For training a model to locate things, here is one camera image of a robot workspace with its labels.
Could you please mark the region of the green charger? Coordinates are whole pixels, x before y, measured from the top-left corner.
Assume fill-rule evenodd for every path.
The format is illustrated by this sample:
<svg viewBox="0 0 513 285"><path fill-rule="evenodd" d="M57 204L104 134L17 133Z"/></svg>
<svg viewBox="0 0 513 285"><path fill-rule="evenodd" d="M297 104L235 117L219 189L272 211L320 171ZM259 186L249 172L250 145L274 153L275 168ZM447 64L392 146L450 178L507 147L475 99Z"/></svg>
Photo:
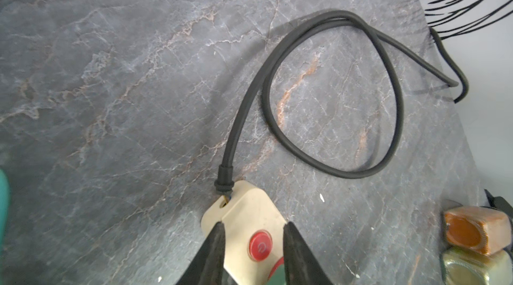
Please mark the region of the green charger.
<svg viewBox="0 0 513 285"><path fill-rule="evenodd" d="M285 260L280 258L275 266L273 266L269 274L266 285L286 285L287 279L285 275Z"/></svg>

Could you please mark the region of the teal cable pink charger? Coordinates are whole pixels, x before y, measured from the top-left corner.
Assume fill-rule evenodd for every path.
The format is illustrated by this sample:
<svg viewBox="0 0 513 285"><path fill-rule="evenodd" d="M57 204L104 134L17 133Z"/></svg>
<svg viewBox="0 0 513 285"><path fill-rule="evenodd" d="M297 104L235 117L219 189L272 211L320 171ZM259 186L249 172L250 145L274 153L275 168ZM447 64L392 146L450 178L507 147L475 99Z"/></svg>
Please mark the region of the teal cable pink charger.
<svg viewBox="0 0 513 285"><path fill-rule="evenodd" d="M0 243L3 244L9 211L10 188L7 176L0 170Z"/></svg>

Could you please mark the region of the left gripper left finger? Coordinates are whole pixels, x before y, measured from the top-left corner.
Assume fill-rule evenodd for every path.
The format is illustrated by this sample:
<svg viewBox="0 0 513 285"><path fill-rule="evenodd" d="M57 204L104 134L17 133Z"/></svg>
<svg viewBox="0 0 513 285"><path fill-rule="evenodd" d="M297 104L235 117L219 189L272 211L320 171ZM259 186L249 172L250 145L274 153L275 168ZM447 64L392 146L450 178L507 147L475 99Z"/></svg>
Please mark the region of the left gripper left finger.
<svg viewBox="0 0 513 285"><path fill-rule="evenodd" d="M226 234L217 222L176 285L218 285L223 282Z"/></svg>

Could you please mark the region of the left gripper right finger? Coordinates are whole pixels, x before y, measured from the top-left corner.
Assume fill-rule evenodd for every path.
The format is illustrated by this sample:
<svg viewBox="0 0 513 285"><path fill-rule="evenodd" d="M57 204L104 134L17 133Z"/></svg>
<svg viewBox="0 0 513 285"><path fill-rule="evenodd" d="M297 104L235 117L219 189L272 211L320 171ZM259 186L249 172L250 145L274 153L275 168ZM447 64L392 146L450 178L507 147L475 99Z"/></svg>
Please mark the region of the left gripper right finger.
<svg viewBox="0 0 513 285"><path fill-rule="evenodd" d="M333 284L293 222L283 229L283 258L287 284Z"/></svg>

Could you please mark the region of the beige power strip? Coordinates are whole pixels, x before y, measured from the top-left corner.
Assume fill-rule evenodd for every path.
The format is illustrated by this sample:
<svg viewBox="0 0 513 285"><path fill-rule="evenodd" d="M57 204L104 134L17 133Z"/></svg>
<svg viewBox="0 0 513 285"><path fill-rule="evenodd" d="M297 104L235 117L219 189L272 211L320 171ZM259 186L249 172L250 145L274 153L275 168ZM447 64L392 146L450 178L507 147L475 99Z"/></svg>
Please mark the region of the beige power strip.
<svg viewBox="0 0 513 285"><path fill-rule="evenodd" d="M237 284L265 284L283 258L286 221L267 193L241 180L231 199L219 198L205 212L201 229L208 235L217 222L225 229L224 269Z"/></svg>

